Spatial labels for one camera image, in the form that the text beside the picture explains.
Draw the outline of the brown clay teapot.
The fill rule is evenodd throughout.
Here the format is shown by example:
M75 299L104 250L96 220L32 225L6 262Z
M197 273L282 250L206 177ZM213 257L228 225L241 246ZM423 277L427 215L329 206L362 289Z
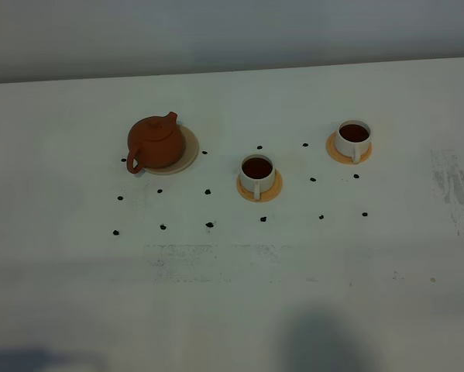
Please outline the brown clay teapot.
M184 136L177 114L150 116L139 120L129 131L126 167L138 174L144 167L160 169L176 163L184 151Z

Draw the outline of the white teacup near teapot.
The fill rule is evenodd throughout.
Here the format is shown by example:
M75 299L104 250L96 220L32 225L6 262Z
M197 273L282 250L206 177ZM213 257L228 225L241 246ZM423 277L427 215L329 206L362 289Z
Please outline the white teacup near teapot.
M269 157L253 154L242 160L239 181L242 189L252 194L253 201L259 201L273 187L275 178L276 168Z

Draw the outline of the orange saucer near teapot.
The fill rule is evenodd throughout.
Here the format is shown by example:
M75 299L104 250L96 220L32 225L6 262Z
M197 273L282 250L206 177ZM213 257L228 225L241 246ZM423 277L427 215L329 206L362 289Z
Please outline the orange saucer near teapot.
M278 170L262 179L252 179L240 172L236 181L238 193L255 203L272 201L281 193L282 187L283 178Z

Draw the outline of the beige round teapot coaster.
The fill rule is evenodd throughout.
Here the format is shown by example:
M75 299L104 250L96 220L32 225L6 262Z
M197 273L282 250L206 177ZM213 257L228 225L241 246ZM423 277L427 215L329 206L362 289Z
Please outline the beige round teapot coaster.
M163 168L145 167L144 171L155 175L166 176L184 171L186 168L193 164L193 162L197 159L200 150L198 139L186 126L179 125L179 128L184 137L184 150L178 161L168 167Z

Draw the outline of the orange saucer far right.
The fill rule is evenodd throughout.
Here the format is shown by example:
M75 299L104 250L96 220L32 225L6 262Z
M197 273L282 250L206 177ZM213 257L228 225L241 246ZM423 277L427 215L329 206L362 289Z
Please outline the orange saucer far right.
M327 138L327 141L326 141L326 144L325 144L325 147L326 147L326 151L328 153L328 155L335 161L341 163L341 164L350 164L350 165L356 165L356 163L354 163L352 161L352 158L351 157L347 157L343 154L341 154L340 152L338 152L338 150L336 149L336 146L335 146L335 139L336 139L336 134L337 132L333 132L329 138ZM368 147L368 150L361 155L361 158L359 160L359 163L361 164L362 162L365 162L369 159L369 157L371 156L372 154L372 150L373 150L373 147L372 147L372 144L369 145Z

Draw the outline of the white teacup far right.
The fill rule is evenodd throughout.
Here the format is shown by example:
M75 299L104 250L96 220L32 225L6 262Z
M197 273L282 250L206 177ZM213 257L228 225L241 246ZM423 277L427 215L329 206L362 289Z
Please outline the white teacup far right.
M371 129L360 120L346 120L335 132L335 148L343 156L358 164L371 144Z

